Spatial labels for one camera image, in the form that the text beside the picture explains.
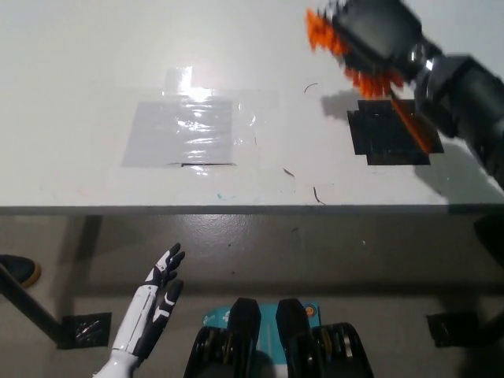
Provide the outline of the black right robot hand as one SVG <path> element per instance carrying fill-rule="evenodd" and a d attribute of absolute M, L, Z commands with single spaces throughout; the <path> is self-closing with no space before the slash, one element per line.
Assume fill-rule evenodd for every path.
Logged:
<path fill-rule="evenodd" d="M 351 69 L 391 71 L 411 80 L 428 61 L 443 54 L 424 36 L 421 22 L 402 1 L 334 1 L 324 15 L 347 45 L 341 60 Z"/>

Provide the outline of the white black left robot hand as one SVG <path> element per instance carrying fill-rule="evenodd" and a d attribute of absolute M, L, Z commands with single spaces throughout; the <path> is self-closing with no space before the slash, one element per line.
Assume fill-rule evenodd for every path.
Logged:
<path fill-rule="evenodd" d="M 113 342 L 114 350 L 140 361 L 150 356 L 183 290 L 183 281 L 176 278 L 185 257 L 180 248 L 176 243 L 167 250 L 137 288 Z"/>

